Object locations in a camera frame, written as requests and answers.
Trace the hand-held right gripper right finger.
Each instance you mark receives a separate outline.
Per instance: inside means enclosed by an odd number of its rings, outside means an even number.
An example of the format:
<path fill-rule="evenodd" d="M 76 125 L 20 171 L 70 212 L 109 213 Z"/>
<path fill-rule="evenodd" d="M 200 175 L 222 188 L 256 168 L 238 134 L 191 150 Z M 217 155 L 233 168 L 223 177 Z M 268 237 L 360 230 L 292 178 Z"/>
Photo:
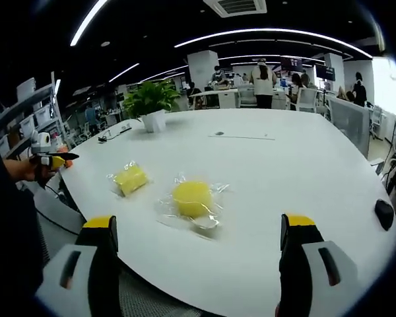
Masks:
<path fill-rule="evenodd" d="M 277 316 L 342 316 L 358 295 L 357 266 L 313 220 L 281 217 Z"/>

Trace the person's left hand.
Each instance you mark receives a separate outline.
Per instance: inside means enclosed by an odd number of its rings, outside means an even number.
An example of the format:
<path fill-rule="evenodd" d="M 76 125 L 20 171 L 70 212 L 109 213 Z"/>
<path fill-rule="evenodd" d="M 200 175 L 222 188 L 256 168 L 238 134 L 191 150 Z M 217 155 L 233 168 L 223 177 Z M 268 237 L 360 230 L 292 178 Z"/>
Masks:
<path fill-rule="evenodd" d="M 3 163 L 11 178 L 15 181 L 35 181 L 34 169 L 40 164 L 36 157 L 26 158 L 24 160 L 4 159 Z"/>

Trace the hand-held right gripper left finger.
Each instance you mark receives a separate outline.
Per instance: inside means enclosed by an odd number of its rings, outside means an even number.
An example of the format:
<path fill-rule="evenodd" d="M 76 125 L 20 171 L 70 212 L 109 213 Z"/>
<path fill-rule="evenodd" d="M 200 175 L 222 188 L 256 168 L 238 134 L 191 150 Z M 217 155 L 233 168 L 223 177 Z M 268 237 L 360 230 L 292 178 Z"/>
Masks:
<path fill-rule="evenodd" d="M 48 316 L 120 316 L 116 216 L 87 221 L 43 270 L 35 297 Z"/>

